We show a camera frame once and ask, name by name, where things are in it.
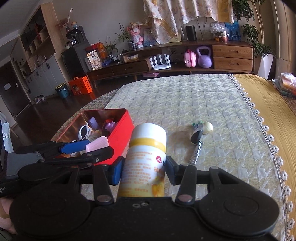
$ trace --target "pink comb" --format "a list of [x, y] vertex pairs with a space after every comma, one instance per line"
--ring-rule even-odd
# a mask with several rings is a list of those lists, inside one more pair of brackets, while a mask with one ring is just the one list
[[107, 146], [109, 146], [108, 138], [99, 137], [98, 139], [86, 145], [86, 152], [98, 150]]

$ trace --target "orange gift box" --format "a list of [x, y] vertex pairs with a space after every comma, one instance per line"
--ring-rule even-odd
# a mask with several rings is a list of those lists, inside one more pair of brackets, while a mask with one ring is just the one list
[[74, 80], [69, 81], [69, 86], [74, 95], [83, 95], [92, 92], [91, 85], [86, 76], [82, 78], [75, 77]]

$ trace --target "white bottle cap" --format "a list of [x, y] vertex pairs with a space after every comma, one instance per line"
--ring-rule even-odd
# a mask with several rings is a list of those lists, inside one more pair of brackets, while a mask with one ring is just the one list
[[155, 124], [144, 123], [137, 125], [131, 134], [131, 141], [138, 138], [151, 138], [166, 147], [166, 132], [162, 127]]

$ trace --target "stack of folded items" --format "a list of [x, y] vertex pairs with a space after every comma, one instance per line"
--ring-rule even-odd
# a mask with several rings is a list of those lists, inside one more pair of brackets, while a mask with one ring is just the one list
[[281, 95], [296, 98], [296, 77], [293, 74], [282, 73], [272, 83]]

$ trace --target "vase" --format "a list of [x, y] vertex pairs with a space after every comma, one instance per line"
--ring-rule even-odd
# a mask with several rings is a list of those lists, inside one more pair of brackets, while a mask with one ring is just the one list
[[272, 54], [262, 57], [257, 75], [267, 80], [273, 60], [274, 56]]
[[134, 51], [137, 49], [136, 43], [134, 41], [131, 41], [128, 43], [128, 48], [130, 51]]
[[107, 60], [110, 60], [112, 62], [113, 61], [113, 54], [108, 55]]

